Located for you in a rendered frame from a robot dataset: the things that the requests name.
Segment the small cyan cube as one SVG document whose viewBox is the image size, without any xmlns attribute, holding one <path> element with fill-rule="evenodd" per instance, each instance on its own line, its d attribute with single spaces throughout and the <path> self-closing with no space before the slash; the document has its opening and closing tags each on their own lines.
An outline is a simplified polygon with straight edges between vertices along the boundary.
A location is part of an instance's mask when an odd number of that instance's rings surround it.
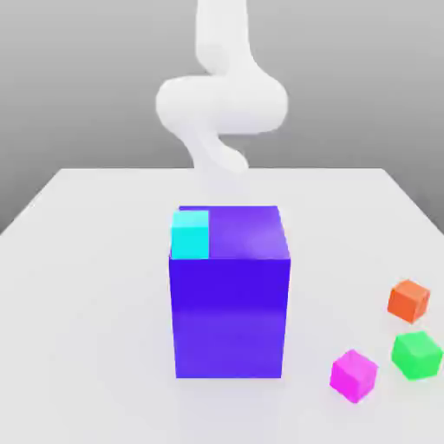
<svg viewBox="0 0 444 444">
<path fill-rule="evenodd" d="M 209 212 L 177 210 L 171 226 L 172 259 L 209 258 Z"/>
</svg>

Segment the small magenta cube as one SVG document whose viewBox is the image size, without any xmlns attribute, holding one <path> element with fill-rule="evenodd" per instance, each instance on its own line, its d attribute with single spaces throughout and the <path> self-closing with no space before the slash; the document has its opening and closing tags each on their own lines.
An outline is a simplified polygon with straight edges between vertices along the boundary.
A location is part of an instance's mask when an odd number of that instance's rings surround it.
<svg viewBox="0 0 444 444">
<path fill-rule="evenodd" d="M 350 349 L 333 362 L 330 386 L 348 401 L 358 403 L 374 388 L 377 371 L 376 363 Z"/>
</svg>

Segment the small orange cube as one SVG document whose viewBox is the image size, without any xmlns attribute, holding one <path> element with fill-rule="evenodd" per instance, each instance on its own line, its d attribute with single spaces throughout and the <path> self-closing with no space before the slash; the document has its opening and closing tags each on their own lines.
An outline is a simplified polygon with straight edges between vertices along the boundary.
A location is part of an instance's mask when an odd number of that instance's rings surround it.
<svg viewBox="0 0 444 444">
<path fill-rule="evenodd" d="M 409 279 L 402 280 L 391 289 L 388 313 L 413 324 L 425 314 L 430 294 L 430 289 Z"/>
</svg>

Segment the small green cube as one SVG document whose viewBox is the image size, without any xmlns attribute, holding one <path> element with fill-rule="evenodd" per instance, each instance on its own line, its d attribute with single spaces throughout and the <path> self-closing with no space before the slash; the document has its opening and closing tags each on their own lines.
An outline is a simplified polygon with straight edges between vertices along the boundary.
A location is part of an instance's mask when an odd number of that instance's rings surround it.
<svg viewBox="0 0 444 444">
<path fill-rule="evenodd" d="M 391 352 L 394 365 L 410 381 L 436 376 L 444 355 L 442 348 L 424 330 L 398 335 Z"/>
</svg>

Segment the large purple box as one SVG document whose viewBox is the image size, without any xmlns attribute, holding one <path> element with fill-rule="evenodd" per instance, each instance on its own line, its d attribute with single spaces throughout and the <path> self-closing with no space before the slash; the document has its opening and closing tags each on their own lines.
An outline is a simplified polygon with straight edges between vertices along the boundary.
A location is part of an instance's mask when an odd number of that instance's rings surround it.
<svg viewBox="0 0 444 444">
<path fill-rule="evenodd" d="M 276 206 L 207 212 L 209 255 L 169 260 L 178 378 L 282 375 L 291 255 Z"/>
</svg>

